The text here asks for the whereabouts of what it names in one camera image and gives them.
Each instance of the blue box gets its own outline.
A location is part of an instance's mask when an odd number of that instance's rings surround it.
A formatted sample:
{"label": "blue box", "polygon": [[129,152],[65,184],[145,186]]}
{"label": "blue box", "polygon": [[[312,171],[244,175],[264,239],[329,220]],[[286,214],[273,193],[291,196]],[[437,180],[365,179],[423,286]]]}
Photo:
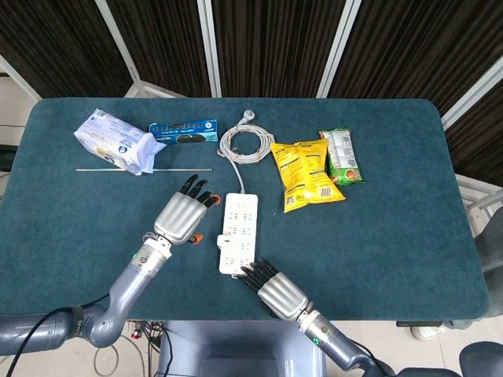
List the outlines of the blue box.
{"label": "blue box", "polygon": [[185,123],[152,123],[149,132],[161,143],[185,144],[218,141],[216,120],[195,120]]}

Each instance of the power strip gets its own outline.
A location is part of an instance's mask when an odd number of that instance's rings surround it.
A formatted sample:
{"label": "power strip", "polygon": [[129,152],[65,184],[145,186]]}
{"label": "power strip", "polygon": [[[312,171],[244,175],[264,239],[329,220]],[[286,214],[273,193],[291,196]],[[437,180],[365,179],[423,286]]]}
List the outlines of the power strip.
{"label": "power strip", "polygon": [[244,275],[241,266],[249,265],[255,260],[258,209],[257,195],[227,194],[223,231],[217,238],[220,273]]}

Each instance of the white plastic package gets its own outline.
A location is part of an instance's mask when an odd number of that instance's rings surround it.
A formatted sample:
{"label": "white plastic package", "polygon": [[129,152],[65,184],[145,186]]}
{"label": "white plastic package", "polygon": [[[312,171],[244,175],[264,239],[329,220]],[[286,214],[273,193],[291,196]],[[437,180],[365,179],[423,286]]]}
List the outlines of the white plastic package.
{"label": "white plastic package", "polygon": [[152,173],[154,157],[166,147],[138,128],[99,108],[74,132],[87,151],[134,175]]}

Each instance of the black cable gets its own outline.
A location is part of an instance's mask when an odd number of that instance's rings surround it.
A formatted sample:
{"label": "black cable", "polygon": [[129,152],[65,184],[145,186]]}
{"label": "black cable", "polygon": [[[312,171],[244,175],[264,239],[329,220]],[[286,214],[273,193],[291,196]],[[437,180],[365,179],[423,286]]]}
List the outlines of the black cable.
{"label": "black cable", "polygon": [[149,332],[149,346],[147,347],[147,354],[149,359],[149,377],[152,375],[152,359],[150,356],[150,347],[152,346],[152,327]]}
{"label": "black cable", "polygon": [[[88,308],[92,305],[94,305],[95,303],[101,301],[102,299],[104,298],[107,298],[108,297],[108,294],[100,297],[98,300],[94,300],[92,302],[89,302],[85,305],[82,305],[82,308],[85,309],[85,308]],[[33,336],[33,334],[37,331],[37,329],[48,319],[48,318],[51,318],[52,316],[58,314],[58,313],[64,313],[64,312],[68,312],[68,313],[71,313],[72,312],[72,308],[70,307],[64,307],[64,308],[58,308],[58,309],[55,309],[53,310],[52,312],[49,312],[47,313],[44,317],[42,317],[42,319],[37,322],[35,324],[35,326],[33,326],[33,328],[30,330],[30,332],[28,332],[28,335],[26,335],[26,338],[24,339],[24,341],[21,343],[21,346],[19,347],[18,351],[16,352],[16,356],[14,357],[14,360],[13,360],[13,363],[10,365],[10,368],[9,368],[9,371],[7,372],[7,376],[6,377],[11,377],[14,373],[14,368],[16,367],[16,364],[17,364],[17,361],[19,360],[19,358],[21,357],[21,354],[23,353],[23,350],[24,348],[26,347],[26,345],[28,344],[28,341],[31,339],[31,337]]]}
{"label": "black cable", "polygon": [[167,362],[166,371],[164,372],[164,376],[163,376],[163,377],[167,377],[167,374],[170,371],[171,363],[173,362],[173,345],[171,344],[170,335],[167,332],[167,330],[164,328],[164,326],[162,326],[162,329],[164,331],[164,334],[166,334],[167,343],[170,345],[170,360]]}
{"label": "black cable", "polygon": [[390,376],[390,374],[388,374],[383,366],[380,364],[379,360],[376,359],[376,357],[374,356],[374,354],[372,353],[371,350],[369,350],[367,347],[363,346],[362,344],[354,341],[353,339],[349,339],[351,340],[354,344],[356,344],[358,347],[360,347],[362,350],[364,350],[365,352],[367,352],[369,354],[369,356],[372,358],[372,360],[374,361],[374,363],[376,363],[376,366],[380,369],[380,371],[383,373],[383,376]]}

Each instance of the brown curtain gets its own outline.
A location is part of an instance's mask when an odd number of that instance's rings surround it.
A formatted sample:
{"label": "brown curtain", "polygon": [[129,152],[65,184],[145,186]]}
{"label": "brown curtain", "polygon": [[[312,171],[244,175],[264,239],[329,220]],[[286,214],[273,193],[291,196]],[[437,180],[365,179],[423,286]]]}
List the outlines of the brown curtain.
{"label": "brown curtain", "polygon": [[419,97],[443,114],[503,55],[502,0],[364,0],[329,97]]}
{"label": "brown curtain", "polygon": [[0,54],[42,97],[122,97],[132,84],[93,0],[1,0]]}
{"label": "brown curtain", "polygon": [[344,0],[214,0],[224,97],[315,97]]}
{"label": "brown curtain", "polygon": [[457,173],[503,186],[503,82],[446,132]]}
{"label": "brown curtain", "polygon": [[196,0],[108,0],[141,79],[211,97]]}

